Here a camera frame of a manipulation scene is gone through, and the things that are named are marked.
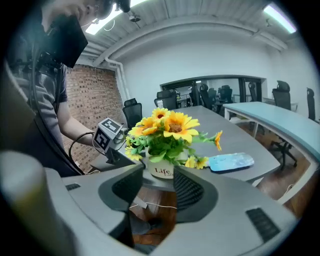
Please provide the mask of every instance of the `white cable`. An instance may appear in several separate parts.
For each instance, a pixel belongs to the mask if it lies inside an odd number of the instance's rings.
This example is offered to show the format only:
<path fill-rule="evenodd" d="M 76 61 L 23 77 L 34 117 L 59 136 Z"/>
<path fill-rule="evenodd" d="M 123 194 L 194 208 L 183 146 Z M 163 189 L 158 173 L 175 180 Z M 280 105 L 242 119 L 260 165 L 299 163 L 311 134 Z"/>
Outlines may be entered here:
<path fill-rule="evenodd" d="M 288 188 L 286 189 L 286 192 L 284 193 L 284 195 L 285 195 L 286 193 L 288 193 L 289 189 L 291 189 L 292 186 L 293 186 L 293 184 L 291 184 L 291 185 L 288 186 Z"/>
<path fill-rule="evenodd" d="M 113 20 L 112 28 L 110 28 L 110 29 L 105 29 L 105 28 L 103 28 L 103 29 L 104 29 L 105 31 L 110 31 L 110 30 L 112 30 L 112 29 L 114 28 L 115 24 L 116 24 L 116 21 L 115 21 L 115 20 Z"/>
<path fill-rule="evenodd" d="M 100 173 L 100 171 L 99 170 L 94 170 L 94 171 L 92 171 L 92 172 L 84 172 L 86 175 L 89 175 L 89 174 L 93 174 L 94 172 L 99 172 Z"/>
<path fill-rule="evenodd" d="M 159 204 L 156 204 L 156 203 L 153 203 L 153 202 L 146 202 L 146 204 L 147 205 L 154 205 L 154 206 L 164 207 L 164 208 L 177 209 L 176 207 L 173 207 L 173 206 L 163 206 L 163 205 L 159 205 Z"/>

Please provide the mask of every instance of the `black office chair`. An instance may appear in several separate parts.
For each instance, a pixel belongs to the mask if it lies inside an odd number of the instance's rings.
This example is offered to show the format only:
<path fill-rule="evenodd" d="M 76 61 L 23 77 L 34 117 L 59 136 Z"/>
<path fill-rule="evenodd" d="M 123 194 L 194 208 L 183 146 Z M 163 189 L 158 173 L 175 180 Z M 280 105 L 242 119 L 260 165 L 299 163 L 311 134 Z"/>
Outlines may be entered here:
<path fill-rule="evenodd" d="M 250 95 L 251 95 L 251 101 L 252 102 L 257 102 L 257 94 L 256 94 L 256 85 L 254 83 L 249 83 L 249 90 L 250 90 Z"/>
<path fill-rule="evenodd" d="M 274 102 L 277 107 L 284 108 L 286 110 L 291 110 L 291 100 L 290 100 L 290 86 L 284 81 L 277 81 L 278 85 L 276 89 L 272 90 L 274 97 Z M 294 167 L 297 167 L 297 159 L 289 151 L 292 145 L 285 141 L 283 138 L 278 136 L 282 142 L 272 141 L 270 147 L 275 145 L 277 148 L 269 149 L 270 152 L 281 152 L 282 154 L 282 166 L 281 170 L 284 169 L 286 165 L 286 155 L 294 160 Z"/>
<path fill-rule="evenodd" d="M 137 104 L 136 98 L 128 99 L 124 102 L 125 107 Z"/>
<path fill-rule="evenodd" d="M 223 85 L 220 89 L 220 100 L 219 102 L 216 102 L 215 104 L 217 105 L 216 108 L 216 113 L 224 116 L 225 115 L 225 108 L 222 108 L 223 104 L 229 104 L 229 103 L 234 103 L 232 101 L 232 89 L 230 88 L 229 85 Z M 230 118 L 236 116 L 235 114 L 231 113 Z"/>
<path fill-rule="evenodd" d="M 176 95 L 176 92 L 171 92 L 169 90 L 163 90 L 163 91 L 158 91 L 156 93 L 156 98 L 157 99 L 168 98 L 168 97 L 171 97 L 172 95 Z"/>
<path fill-rule="evenodd" d="M 209 98 L 208 86 L 205 83 L 202 83 L 200 86 L 200 95 L 201 95 L 204 107 L 209 110 L 212 110 L 212 101 Z"/>
<path fill-rule="evenodd" d="M 215 88 L 210 88 L 208 90 L 208 95 L 209 95 L 209 99 L 211 99 L 211 101 L 214 103 L 216 101 L 216 95 L 217 95 L 217 91 L 215 90 Z"/>
<path fill-rule="evenodd" d="M 124 113 L 126 123 L 127 123 L 129 129 L 132 129 L 133 127 L 135 127 L 136 124 L 138 122 L 140 122 L 142 119 L 142 104 L 141 103 L 137 103 L 137 104 L 130 105 L 130 106 L 125 106 L 122 109 L 122 111 Z"/>
<path fill-rule="evenodd" d="M 308 118 L 311 119 L 312 121 L 315 121 L 318 123 L 318 121 L 316 121 L 316 109 L 315 109 L 315 92 L 310 89 L 307 88 L 306 89 L 306 99 L 308 102 L 308 110 L 309 110 L 309 116 Z"/>
<path fill-rule="evenodd" d="M 186 106 L 191 107 L 191 98 L 186 99 Z"/>
<path fill-rule="evenodd" d="M 177 97 L 176 95 L 172 95 L 171 97 L 163 97 L 163 98 L 156 98 L 154 99 L 154 104 L 158 108 L 158 101 L 162 101 L 163 108 L 168 110 L 175 110 L 178 107 L 177 104 Z"/>
<path fill-rule="evenodd" d="M 197 88 L 196 88 L 196 90 L 197 90 L 197 94 L 198 94 L 199 104 L 201 105 L 200 93 L 199 93 L 199 91 L 198 91 Z M 192 88 L 191 92 L 189 93 L 189 96 L 190 96 L 190 98 L 191 98 L 191 100 L 192 100 L 192 102 L 193 102 L 193 105 L 194 105 L 194 106 L 197 106 L 196 92 L 193 90 L 193 88 Z"/>
<path fill-rule="evenodd" d="M 258 101 L 258 97 L 257 97 L 257 94 L 256 94 L 256 85 L 254 83 L 249 83 L 249 90 L 250 90 L 250 94 L 251 94 L 251 101 L 252 102 L 257 102 Z M 254 129 L 254 122 L 250 122 L 250 130 L 253 130 Z M 262 132 L 263 135 L 265 135 L 266 131 L 265 131 L 265 128 L 261 125 L 258 125 L 258 131 Z"/>

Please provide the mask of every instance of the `gray t-shirt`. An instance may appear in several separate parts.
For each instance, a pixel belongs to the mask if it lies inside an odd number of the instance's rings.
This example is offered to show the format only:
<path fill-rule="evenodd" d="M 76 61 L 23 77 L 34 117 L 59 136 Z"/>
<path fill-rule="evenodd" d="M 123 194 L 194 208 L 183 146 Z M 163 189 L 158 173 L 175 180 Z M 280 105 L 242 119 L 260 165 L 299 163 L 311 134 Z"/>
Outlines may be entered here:
<path fill-rule="evenodd" d="M 22 88 L 24 94 L 29 98 L 30 88 L 30 74 L 19 73 L 14 74 L 15 78 Z M 48 129 L 55 137 L 57 142 L 63 148 L 63 140 L 58 124 L 58 118 L 55 112 L 56 105 L 56 90 L 57 90 L 57 75 L 45 75 L 40 73 L 36 78 L 36 92 L 41 115 L 48 126 Z M 66 66 L 62 67 L 62 79 L 60 84 L 59 103 L 66 102 L 67 97 L 67 84 L 66 84 Z"/>

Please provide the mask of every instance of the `wooden floor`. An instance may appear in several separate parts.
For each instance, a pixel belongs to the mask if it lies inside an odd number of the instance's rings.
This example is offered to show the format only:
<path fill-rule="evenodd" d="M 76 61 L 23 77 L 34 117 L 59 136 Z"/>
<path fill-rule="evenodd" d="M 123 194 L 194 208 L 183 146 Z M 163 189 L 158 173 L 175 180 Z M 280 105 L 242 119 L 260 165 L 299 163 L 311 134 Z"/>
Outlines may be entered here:
<path fill-rule="evenodd" d="M 251 134 L 248 124 L 240 125 L 240 127 L 247 133 Z M 271 141 L 277 141 L 278 137 L 268 130 L 265 130 L 265 135 L 258 132 L 256 139 L 267 149 L 270 147 Z M 301 175 L 306 171 L 309 166 L 309 162 L 303 157 L 301 153 L 296 150 L 292 150 L 292 154 L 297 157 L 297 167 L 293 167 L 293 161 L 286 158 L 287 164 L 284 170 L 276 170 L 272 174 L 263 178 L 260 184 L 257 186 L 259 190 L 268 195 L 269 197 L 277 200 L 279 199 L 288 189 L 289 185 L 295 184 Z M 300 218 L 313 194 L 313 190 L 316 187 L 318 176 L 314 176 L 310 179 L 306 186 L 299 191 L 291 200 L 285 203 L 292 213 Z M 173 206 L 177 205 L 176 193 L 165 192 L 159 190 L 153 190 L 148 188 L 141 188 L 138 196 L 145 202 L 154 203 L 162 206 Z M 156 205 L 149 205 L 147 209 L 142 209 L 139 206 L 131 208 L 140 219 L 149 220 L 151 218 L 161 218 L 164 225 L 160 229 L 154 229 L 144 235 L 134 235 L 134 242 L 137 244 L 145 245 L 158 245 L 163 239 L 171 232 L 176 223 L 177 210 L 173 208 L 163 208 Z"/>

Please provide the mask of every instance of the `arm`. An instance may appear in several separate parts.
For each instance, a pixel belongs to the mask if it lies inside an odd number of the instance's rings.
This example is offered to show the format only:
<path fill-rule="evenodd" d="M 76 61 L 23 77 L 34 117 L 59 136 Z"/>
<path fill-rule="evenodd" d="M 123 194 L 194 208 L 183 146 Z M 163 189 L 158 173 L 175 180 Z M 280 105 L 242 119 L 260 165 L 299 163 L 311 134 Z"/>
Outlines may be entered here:
<path fill-rule="evenodd" d="M 59 104 L 57 118 L 61 133 L 73 141 L 81 134 L 92 132 L 92 130 L 88 129 L 71 116 L 69 106 L 66 101 Z M 78 142 L 92 146 L 92 135 L 85 135 L 79 139 Z"/>

